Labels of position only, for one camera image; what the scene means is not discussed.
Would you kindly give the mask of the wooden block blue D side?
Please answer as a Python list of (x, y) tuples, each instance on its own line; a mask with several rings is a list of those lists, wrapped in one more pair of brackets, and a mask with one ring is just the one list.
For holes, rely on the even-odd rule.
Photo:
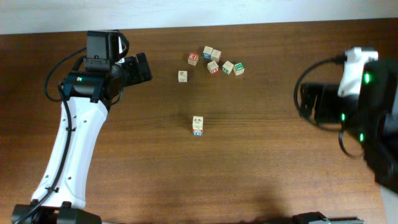
[(192, 121), (193, 129), (202, 129), (203, 128), (203, 117), (202, 116), (194, 116)]

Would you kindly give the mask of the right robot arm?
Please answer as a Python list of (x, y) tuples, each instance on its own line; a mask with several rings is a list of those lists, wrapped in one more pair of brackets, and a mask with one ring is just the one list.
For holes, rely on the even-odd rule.
[[(314, 69), (327, 63), (343, 64), (340, 84), (304, 83)], [(299, 115), (318, 129), (340, 123), (338, 141), (343, 152), (344, 133), (356, 138), (375, 181), (397, 203), (397, 60), (362, 62), (337, 56), (307, 68), (294, 88)]]

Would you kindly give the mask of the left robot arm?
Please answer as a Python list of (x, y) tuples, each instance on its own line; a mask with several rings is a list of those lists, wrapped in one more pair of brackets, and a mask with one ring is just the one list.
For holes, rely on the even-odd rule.
[(86, 55), (58, 84), (62, 113), (49, 163), (30, 204), (17, 204), (12, 223), (102, 223), (85, 211), (86, 180), (97, 137), (124, 89), (152, 80), (146, 55), (128, 56), (119, 30), (87, 33)]

